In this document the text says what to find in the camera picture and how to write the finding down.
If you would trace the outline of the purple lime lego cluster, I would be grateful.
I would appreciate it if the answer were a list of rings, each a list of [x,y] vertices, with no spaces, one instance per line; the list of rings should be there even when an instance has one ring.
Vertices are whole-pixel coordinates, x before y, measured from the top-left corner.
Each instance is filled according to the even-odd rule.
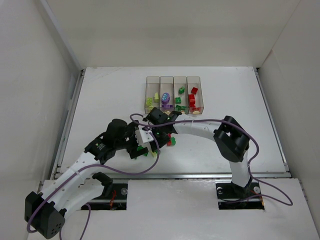
[[[167,105],[170,102],[171,96],[168,92],[165,92],[161,96],[161,104]]]

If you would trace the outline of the green wedge lego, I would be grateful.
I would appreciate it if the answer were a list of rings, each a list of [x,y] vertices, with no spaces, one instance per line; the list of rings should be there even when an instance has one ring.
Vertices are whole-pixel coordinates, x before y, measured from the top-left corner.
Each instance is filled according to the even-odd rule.
[[[185,112],[188,109],[187,106],[176,105],[174,110],[178,112]]]

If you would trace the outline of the green square lego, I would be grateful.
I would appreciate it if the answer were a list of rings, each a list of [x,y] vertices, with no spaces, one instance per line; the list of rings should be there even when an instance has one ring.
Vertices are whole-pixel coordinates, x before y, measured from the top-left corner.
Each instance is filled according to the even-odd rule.
[[[181,97],[176,97],[176,98],[174,99],[174,102],[175,102],[175,104],[181,104],[181,103],[182,103]]]
[[[181,86],[181,87],[178,89],[178,94],[179,94],[179,95],[182,95],[182,94],[185,93],[185,91],[186,91],[186,88],[185,88],[184,86]]]

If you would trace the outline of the green purple lego plate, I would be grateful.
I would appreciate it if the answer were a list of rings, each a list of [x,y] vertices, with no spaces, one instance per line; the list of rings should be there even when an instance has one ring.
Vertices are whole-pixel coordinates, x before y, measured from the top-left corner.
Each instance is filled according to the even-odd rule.
[[[149,151],[147,147],[138,146],[137,149],[133,152],[133,158],[136,160],[140,156],[147,157],[149,154],[151,154],[155,158],[158,155],[158,151]]]

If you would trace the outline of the red round lego stack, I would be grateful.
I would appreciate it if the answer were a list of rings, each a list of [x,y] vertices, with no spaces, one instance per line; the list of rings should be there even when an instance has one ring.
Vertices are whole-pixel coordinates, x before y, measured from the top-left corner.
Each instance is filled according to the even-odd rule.
[[[193,93],[188,95],[188,103],[190,108],[194,108],[196,106],[196,98]]]

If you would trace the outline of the red square lego brick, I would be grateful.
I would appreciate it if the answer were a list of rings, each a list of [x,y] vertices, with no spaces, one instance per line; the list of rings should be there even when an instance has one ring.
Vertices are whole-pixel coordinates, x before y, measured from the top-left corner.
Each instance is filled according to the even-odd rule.
[[[197,92],[198,92],[198,90],[199,90],[199,89],[198,89],[197,87],[193,87],[192,90],[191,90],[191,93],[194,94],[194,95],[196,95]]]

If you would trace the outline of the red green lego stack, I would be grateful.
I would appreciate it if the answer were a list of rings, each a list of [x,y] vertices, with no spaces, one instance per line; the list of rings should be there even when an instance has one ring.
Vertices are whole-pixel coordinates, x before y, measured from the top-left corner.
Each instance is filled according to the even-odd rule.
[[[176,138],[173,137],[171,134],[168,134],[168,137],[169,137],[169,141],[166,143],[166,145],[168,147],[175,146],[176,145]]]

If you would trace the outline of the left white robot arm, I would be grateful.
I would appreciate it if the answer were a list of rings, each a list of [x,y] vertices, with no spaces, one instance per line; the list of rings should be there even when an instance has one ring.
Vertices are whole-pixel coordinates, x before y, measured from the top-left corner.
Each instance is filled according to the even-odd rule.
[[[108,196],[113,179],[101,170],[118,150],[136,154],[138,124],[113,119],[105,132],[85,148],[75,163],[48,188],[32,191],[25,198],[24,219],[28,233],[40,233],[49,240],[59,233],[66,219],[88,201]]]

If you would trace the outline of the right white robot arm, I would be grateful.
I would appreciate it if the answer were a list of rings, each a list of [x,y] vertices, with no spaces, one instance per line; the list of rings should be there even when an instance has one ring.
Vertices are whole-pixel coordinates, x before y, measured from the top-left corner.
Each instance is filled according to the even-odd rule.
[[[153,108],[143,119],[152,125],[172,125],[157,127],[161,133],[184,134],[212,140],[222,157],[229,161],[231,182],[241,188],[247,187],[252,181],[248,170],[248,149],[250,139],[243,133],[242,127],[231,116],[226,116],[219,126],[215,122],[200,121],[196,117],[172,111],[170,114]]]

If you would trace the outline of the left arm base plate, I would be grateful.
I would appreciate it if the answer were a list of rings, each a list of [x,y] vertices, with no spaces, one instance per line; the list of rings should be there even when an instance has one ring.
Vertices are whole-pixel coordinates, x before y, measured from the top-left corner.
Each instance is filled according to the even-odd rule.
[[[87,204],[93,211],[124,211],[127,209],[127,197],[128,184],[113,183],[111,189],[104,188],[100,196],[90,200]]]

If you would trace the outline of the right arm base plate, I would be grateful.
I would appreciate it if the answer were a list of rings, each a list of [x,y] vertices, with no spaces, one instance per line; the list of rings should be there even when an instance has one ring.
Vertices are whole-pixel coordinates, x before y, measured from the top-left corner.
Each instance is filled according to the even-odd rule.
[[[251,182],[245,188],[232,182],[216,184],[219,210],[264,210],[260,193],[260,185],[257,182]]]

